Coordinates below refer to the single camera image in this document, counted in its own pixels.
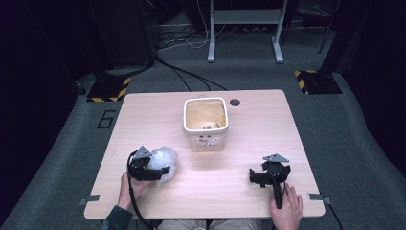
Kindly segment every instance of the metal stand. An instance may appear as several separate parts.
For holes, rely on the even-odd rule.
[[[208,62],[214,62],[215,53],[215,24],[278,24],[277,33],[272,37],[277,63],[283,63],[281,46],[279,43],[281,29],[286,12],[287,0],[283,0],[280,9],[271,10],[214,10],[214,0],[210,1],[210,47]]]

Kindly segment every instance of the sleeve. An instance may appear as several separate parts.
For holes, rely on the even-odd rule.
[[[131,218],[130,212],[115,205],[102,223],[101,230],[126,230]]]

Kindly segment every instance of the person's knee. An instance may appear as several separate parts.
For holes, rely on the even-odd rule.
[[[210,225],[210,230],[260,230],[259,219],[228,219],[215,220]]]

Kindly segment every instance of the wooden table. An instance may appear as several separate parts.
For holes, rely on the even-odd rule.
[[[229,130],[222,151],[192,152],[183,132],[184,102],[200,95],[226,101]],[[240,105],[230,105],[232,99]],[[100,199],[88,202],[84,211],[88,219],[105,219],[117,204],[127,157],[140,146],[172,147],[179,156],[173,179],[146,188],[138,200],[146,219],[269,218],[272,186],[251,183],[248,172],[262,173],[262,157],[275,153],[290,160],[286,182],[303,196],[304,217],[325,212],[322,202],[307,198],[319,190],[281,90],[128,94],[91,193]]]

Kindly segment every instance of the white container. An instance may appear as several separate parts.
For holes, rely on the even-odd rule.
[[[198,98],[185,101],[183,129],[192,151],[222,150],[228,126],[224,99]]]

